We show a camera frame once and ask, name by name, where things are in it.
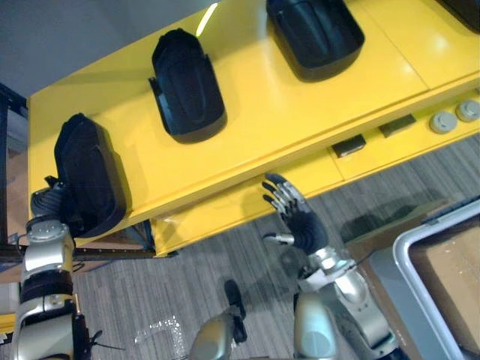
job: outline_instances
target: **gray wall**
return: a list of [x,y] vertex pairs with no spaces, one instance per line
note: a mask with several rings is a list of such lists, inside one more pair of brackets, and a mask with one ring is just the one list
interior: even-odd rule
[[0,83],[23,96],[213,0],[0,0]]

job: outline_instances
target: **yellow drawer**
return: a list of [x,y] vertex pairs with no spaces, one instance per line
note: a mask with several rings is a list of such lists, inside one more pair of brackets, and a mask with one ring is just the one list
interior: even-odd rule
[[[343,180],[326,149],[274,171],[284,174],[307,196],[313,196],[317,191]],[[257,176],[184,211],[151,219],[157,254],[167,255],[185,245],[272,212],[271,206],[262,198],[265,193],[262,180],[262,175]]]

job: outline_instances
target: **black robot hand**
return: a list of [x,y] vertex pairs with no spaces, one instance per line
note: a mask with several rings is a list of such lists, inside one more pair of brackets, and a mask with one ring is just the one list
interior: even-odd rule
[[293,245],[307,255],[327,246],[329,240],[325,227],[302,193],[281,175],[267,173],[265,177],[268,182],[262,182],[262,186],[273,197],[263,195],[263,199],[277,210],[291,234],[269,233],[263,236],[263,240]]

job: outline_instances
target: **round button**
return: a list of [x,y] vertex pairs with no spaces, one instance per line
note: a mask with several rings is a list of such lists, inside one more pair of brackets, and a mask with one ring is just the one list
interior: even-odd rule
[[457,106],[456,113],[462,122],[480,119],[480,103],[474,100],[465,100]]
[[448,111],[439,111],[430,120],[430,128],[438,134],[446,134],[456,126],[457,117]]

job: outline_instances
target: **clear plastic bag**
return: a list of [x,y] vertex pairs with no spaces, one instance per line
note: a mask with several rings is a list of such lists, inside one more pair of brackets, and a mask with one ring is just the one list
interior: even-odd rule
[[176,319],[175,315],[154,322],[148,327],[137,331],[133,342],[135,343],[135,345],[139,345],[151,336],[158,334],[159,332],[169,332],[172,335],[175,360],[187,358],[188,350],[185,346],[182,327],[180,326],[180,323]]

